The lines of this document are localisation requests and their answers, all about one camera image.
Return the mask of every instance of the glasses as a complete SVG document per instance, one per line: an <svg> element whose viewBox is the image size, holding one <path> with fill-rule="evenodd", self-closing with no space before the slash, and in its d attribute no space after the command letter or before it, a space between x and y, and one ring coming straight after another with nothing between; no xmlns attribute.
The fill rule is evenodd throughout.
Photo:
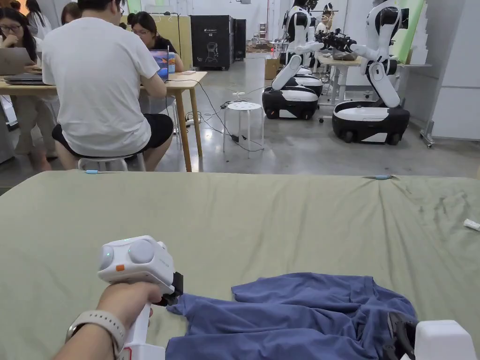
<svg viewBox="0 0 480 360"><path fill-rule="evenodd" d="M21 26L19 25L12 25L12 26L5 26L5 25L0 25L0 30L3 33L7 33L9 31L16 33L18 30L20 30Z"/></svg>

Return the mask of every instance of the white stool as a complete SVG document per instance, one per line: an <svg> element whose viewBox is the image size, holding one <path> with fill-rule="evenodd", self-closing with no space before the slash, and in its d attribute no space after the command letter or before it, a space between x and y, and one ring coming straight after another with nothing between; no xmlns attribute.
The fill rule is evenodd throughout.
<svg viewBox="0 0 480 360"><path fill-rule="evenodd" d="M118 156L118 157L94 157L94 158L85 158L82 157L80 160L78 160L78 169L79 170L85 170L84 165L86 162L94 162L98 164L98 169L100 171L107 171L107 168L112 171L112 164L115 161L118 161L121 164L121 170L122 171L128 171L127 163L125 161L126 158L131 157L132 155L127 155L127 156ZM138 160L138 165L140 167L140 171L147 171L145 167L145 161L144 161L144 155L142 153L139 153L136 155L137 160Z"/></svg>
<svg viewBox="0 0 480 360"><path fill-rule="evenodd" d="M264 122L264 117L263 112L262 112L262 106L259 104L255 103L247 103L247 102L234 102L231 103L227 106L225 109L225 114L223 117L223 152L225 152L225 137L228 135L227 134L227 110L235 110L239 112L239 138L240 138L240 131L241 131L241 114L242 112L246 111L247 112L247 121L248 121L248 130L247 130L247 149L248 149L248 158L250 158L250 145L252 143L251 138L250 138L250 111L252 110L257 110L260 109L260 115L262 118L262 143L261 147L262 150L264 149L264 132L265 132L265 122Z"/></svg>

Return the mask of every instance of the gray floor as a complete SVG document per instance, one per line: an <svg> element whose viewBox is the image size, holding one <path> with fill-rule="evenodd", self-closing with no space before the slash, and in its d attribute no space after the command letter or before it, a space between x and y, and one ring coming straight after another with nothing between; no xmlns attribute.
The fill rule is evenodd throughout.
<svg viewBox="0 0 480 360"><path fill-rule="evenodd" d="M217 111L225 101L233 100L232 92L251 92L246 97L261 103L265 86L264 56L250 54L244 62L236 62L227 72L209 72L203 81L212 105ZM208 124L222 130L222 124L205 93L197 87L199 111ZM190 99L184 94L186 111L191 111ZM218 113L223 120L223 110ZM427 149L419 138L419 129L411 125L398 146L375 144L345 144L332 131L331 121L318 122L319 114L311 121L267 120L265 123L265 150L248 154L227 139L226 152L222 151L222 134L201 124L203 159L199 160L193 127L189 130L190 152L194 171L236 172L251 174L322 174L322 175L429 175L476 177L480 165L480 146L473 142L439 141ZM252 117L255 129L253 139L260 139L260 111ZM230 113L227 127L238 132L238 115ZM12 132L16 142L17 132ZM42 160L42 144L38 133L36 150L31 157L18 156L0 165L0 187L14 186L36 173L49 169ZM58 160L52 162L53 170L60 170ZM183 153L174 138L158 171L185 171Z"/></svg>

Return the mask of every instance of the blue fabric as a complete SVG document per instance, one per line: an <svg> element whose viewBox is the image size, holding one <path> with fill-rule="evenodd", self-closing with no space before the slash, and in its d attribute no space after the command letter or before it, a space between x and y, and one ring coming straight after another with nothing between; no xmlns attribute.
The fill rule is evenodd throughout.
<svg viewBox="0 0 480 360"><path fill-rule="evenodd" d="M234 301L185 294L168 310L189 321L167 360L378 359L389 312L416 318L403 296L368 276L311 273L232 287Z"/></svg>

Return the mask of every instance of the white controller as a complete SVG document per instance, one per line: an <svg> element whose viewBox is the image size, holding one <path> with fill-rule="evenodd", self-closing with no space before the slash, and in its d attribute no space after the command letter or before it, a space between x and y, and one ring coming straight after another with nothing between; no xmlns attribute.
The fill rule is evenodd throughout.
<svg viewBox="0 0 480 360"><path fill-rule="evenodd" d="M183 294L183 277L175 272L167 247L151 236L110 242L102 247L98 276L111 284L145 281L158 284L164 299L173 305ZM145 305L129 330L120 360L164 360L165 348L146 344L151 304Z"/></svg>

